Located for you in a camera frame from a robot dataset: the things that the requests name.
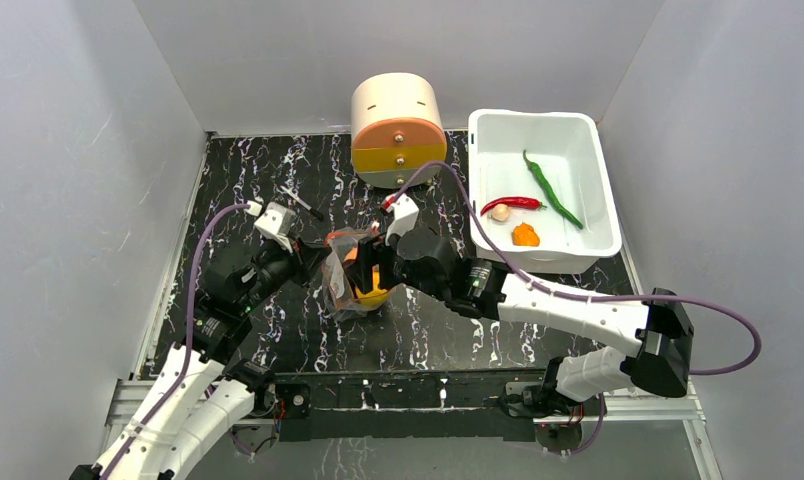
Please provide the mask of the orange peach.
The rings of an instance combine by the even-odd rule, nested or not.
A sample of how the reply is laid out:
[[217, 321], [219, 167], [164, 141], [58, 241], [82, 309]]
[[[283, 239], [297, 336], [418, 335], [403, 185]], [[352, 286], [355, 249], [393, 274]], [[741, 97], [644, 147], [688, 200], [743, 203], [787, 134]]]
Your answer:
[[356, 263], [358, 247], [353, 246], [342, 258], [341, 266], [345, 272], [349, 272]]

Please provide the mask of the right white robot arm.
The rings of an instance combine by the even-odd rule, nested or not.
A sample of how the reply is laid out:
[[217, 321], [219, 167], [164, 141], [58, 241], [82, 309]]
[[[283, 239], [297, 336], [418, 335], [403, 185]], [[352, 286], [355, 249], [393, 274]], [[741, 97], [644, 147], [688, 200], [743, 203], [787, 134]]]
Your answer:
[[470, 319], [537, 324], [602, 344], [600, 350], [550, 362], [541, 399], [555, 414], [627, 387], [667, 398], [688, 391], [693, 326], [676, 297], [631, 304], [525, 280], [504, 263], [459, 255], [424, 227], [360, 240], [344, 271], [364, 293], [405, 285]]

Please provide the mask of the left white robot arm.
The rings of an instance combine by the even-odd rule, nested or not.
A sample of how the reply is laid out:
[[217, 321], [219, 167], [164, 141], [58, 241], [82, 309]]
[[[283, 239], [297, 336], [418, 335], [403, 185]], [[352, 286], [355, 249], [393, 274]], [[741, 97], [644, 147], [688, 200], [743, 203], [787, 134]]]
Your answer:
[[274, 240], [229, 245], [202, 272], [188, 308], [191, 337], [171, 348], [128, 425], [74, 479], [183, 479], [238, 420], [277, 402], [274, 374], [250, 360], [229, 362], [252, 328], [251, 313], [288, 282], [307, 285], [331, 249]]

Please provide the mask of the clear zip bag orange zipper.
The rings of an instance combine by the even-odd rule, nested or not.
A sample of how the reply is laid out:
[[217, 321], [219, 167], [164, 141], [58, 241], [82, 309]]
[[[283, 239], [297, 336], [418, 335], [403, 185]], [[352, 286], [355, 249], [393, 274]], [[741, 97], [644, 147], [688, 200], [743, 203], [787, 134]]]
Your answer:
[[346, 268], [356, 259], [358, 241], [377, 234], [378, 227], [379, 223], [373, 222], [366, 230], [344, 228], [325, 237], [324, 244], [331, 253], [321, 267], [322, 293], [325, 310], [336, 323], [367, 316], [379, 309], [393, 292], [378, 287], [380, 275], [377, 267], [373, 268], [375, 288], [368, 293], [362, 292], [346, 273]]

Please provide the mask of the red chili pepper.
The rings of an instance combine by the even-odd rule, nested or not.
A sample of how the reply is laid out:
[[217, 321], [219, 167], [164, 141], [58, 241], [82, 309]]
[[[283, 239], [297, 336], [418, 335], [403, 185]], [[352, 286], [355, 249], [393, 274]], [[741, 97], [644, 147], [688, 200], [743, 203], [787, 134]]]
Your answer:
[[541, 210], [547, 209], [547, 206], [544, 205], [540, 200], [532, 197], [523, 197], [523, 196], [507, 196], [497, 198], [495, 200], [490, 201], [486, 205], [482, 207], [480, 210], [480, 215], [484, 215], [489, 211], [493, 210], [497, 206], [502, 205], [508, 208], [520, 208], [525, 210]]

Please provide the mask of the green chili pepper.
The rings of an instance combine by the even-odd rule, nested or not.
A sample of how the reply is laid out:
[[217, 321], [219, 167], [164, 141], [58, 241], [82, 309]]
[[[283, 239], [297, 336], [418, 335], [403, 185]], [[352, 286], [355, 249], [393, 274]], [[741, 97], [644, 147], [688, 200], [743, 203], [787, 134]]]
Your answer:
[[531, 161], [528, 158], [526, 150], [522, 151], [522, 158], [524, 160], [527, 169], [529, 170], [534, 180], [543, 191], [544, 197], [549, 202], [551, 208], [555, 212], [557, 212], [563, 219], [572, 224], [574, 227], [576, 227], [579, 230], [583, 230], [584, 224], [562, 204], [562, 202], [557, 197], [551, 183], [544, 175], [541, 167], [537, 163]]

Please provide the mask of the yellow lemon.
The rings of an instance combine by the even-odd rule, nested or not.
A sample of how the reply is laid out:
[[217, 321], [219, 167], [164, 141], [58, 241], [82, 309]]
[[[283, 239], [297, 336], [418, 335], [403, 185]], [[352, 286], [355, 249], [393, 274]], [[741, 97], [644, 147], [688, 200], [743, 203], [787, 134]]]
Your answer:
[[349, 275], [348, 282], [352, 288], [353, 297], [344, 307], [346, 311], [359, 314], [366, 314], [381, 307], [390, 297], [392, 291], [378, 287], [380, 274], [377, 267], [372, 270], [374, 288], [367, 293], [362, 292], [354, 282], [354, 278]]

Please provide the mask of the garlic bulb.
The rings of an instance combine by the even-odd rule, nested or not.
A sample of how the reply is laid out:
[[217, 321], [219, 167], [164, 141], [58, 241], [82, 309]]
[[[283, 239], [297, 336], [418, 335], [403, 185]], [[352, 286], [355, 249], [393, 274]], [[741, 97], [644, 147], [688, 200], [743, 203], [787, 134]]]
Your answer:
[[509, 220], [512, 209], [503, 203], [496, 204], [489, 212], [488, 216], [499, 223], [505, 223]]

